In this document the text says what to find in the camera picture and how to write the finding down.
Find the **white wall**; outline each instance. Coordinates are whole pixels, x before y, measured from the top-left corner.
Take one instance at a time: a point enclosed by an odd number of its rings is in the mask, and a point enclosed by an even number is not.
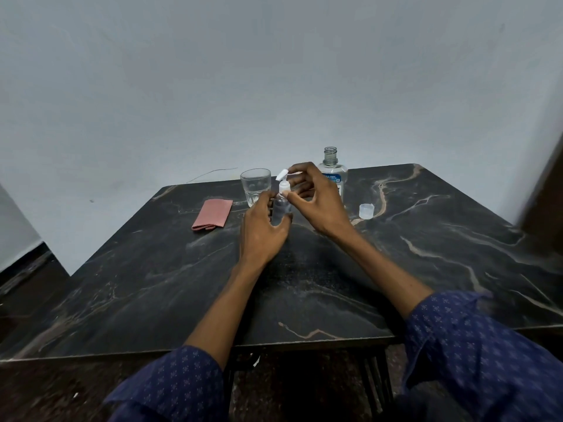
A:
[[[351,168],[418,162],[515,221],[563,131],[563,0],[2,0],[0,15],[0,182],[70,272],[162,185],[328,144]]]
[[[39,235],[0,186],[0,272],[39,244]]]

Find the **clear plastic bottle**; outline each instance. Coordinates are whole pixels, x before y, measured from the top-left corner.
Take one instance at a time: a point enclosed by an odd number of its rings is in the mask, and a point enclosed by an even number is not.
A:
[[[323,175],[333,182],[336,182],[340,198],[344,198],[344,186],[348,180],[348,168],[342,164],[338,164],[336,147],[328,146],[324,148],[324,160],[317,167]]]
[[[274,198],[274,202],[272,205],[272,225],[277,226],[282,221],[284,215],[286,213],[291,212],[291,203],[287,198],[285,198],[282,194],[283,191],[291,191],[291,185],[287,181],[287,170],[284,169],[281,173],[276,177],[276,180],[279,181],[279,193]]]

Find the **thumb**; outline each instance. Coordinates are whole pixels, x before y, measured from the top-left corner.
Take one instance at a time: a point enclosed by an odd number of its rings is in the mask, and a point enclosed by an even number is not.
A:
[[[283,232],[285,235],[287,235],[289,234],[289,227],[291,226],[292,221],[293,213],[286,213],[281,219],[279,225],[276,226],[276,228],[278,228],[280,232]]]
[[[308,205],[311,204],[310,202],[308,202],[308,201],[304,200],[303,198],[299,197],[299,195],[297,195],[293,191],[289,191],[285,195],[285,198],[287,198],[289,200],[289,202],[297,208],[297,210],[299,210],[301,213],[303,213],[303,215],[305,215],[305,213],[308,209]]]

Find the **drinking glass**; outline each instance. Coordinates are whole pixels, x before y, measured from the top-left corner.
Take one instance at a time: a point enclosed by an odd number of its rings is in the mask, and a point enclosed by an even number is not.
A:
[[[262,191],[269,191],[272,187],[272,174],[268,169],[251,169],[240,175],[246,194],[248,207],[252,207]]]

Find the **bottle label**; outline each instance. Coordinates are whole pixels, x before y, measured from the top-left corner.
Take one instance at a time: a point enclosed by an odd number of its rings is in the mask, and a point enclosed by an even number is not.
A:
[[[336,182],[336,186],[338,187],[338,194],[342,197],[342,178],[339,174],[335,173],[323,173],[326,177],[328,177],[332,182]]]

